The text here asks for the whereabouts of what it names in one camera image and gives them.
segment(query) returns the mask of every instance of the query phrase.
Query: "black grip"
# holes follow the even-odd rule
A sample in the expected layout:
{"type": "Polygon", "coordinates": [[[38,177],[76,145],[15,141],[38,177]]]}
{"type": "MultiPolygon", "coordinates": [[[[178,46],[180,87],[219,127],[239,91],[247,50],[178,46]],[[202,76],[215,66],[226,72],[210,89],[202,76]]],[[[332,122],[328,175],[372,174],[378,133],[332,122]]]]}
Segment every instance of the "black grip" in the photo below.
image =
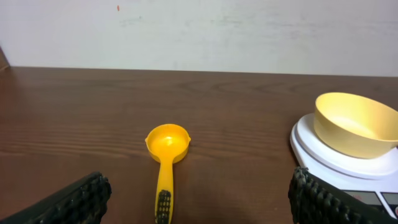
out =
{"type": "Polygon", "coordinates": [[[0,223],[97,224],[107,211],[106,202],[110,196],[111,186],[108,179],[95,172],[0,223]]]}
{"type": "Polygon", "coordinates": [[[169,224],[170,206],[172,194],[167,190],[162,190],[157,199],[156,223],[169,224]]]}

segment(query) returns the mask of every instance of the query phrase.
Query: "scale display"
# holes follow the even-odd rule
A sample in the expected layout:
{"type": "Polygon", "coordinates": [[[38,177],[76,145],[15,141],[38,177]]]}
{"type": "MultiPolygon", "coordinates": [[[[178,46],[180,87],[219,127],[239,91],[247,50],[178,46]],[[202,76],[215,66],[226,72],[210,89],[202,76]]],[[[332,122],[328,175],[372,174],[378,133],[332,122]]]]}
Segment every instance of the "scale display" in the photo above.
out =
{"type": "Polygon", "coordinates": [[[381,193],[381,195],[383,195],[388,206],[390,206],[391,211],[394,212],[394,215],[396,216],[396,218],[398,218],[398,194],[397,193],[381,193]]]}
{"type": "Polygon", "coordinates": [[[353,196],[355,199],[372,206],[373,208],[379,210],[382,213],[388,214],[386,208],[384,208],[379,197],[375,192],[364,192],[364,191],[352,191],[344,190],[347,194],[353,196]]]}

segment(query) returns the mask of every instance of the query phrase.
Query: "kitchen scale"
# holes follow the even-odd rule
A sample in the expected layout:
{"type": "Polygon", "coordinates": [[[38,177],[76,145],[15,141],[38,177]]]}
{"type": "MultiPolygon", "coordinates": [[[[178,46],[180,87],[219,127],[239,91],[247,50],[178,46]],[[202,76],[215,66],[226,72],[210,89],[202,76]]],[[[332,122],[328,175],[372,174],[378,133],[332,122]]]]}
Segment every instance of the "kitchen scale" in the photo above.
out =
{"type": "Polygon", "coordinates": [[[375,159],[347,156],[317,137],[313,120],[313,113],[305,115],[290,135],[300,166],[354,198],[398,218],[398,149],[375,159]]]}

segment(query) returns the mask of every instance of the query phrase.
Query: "white wall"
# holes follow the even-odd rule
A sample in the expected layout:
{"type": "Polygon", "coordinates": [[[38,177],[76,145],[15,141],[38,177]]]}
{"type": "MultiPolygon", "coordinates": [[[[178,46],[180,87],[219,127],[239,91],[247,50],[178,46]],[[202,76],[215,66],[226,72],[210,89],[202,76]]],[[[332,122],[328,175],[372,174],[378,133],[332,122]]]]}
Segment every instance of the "white wall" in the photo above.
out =
{"type": "Polygon", "coordinates": [[[397,0],[0,0],[13,66],[398,76],[397,41],[397,0]]]}

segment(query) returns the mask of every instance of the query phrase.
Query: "wood grain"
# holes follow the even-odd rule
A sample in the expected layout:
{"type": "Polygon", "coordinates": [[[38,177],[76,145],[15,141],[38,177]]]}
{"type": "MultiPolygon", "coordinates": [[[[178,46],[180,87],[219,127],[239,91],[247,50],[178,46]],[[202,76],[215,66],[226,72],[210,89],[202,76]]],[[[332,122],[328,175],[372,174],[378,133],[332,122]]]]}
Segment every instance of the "wood grain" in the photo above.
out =
{"type": "Polygon", "coordinates": [[[159,165],[144,139],[188,130],[173,223],[292,223],[289,134],[328,91],[398,108],[398,78],[12,68],[0,73],[0,218],[99,170],[103,223],[153,223],[159,165]]]}

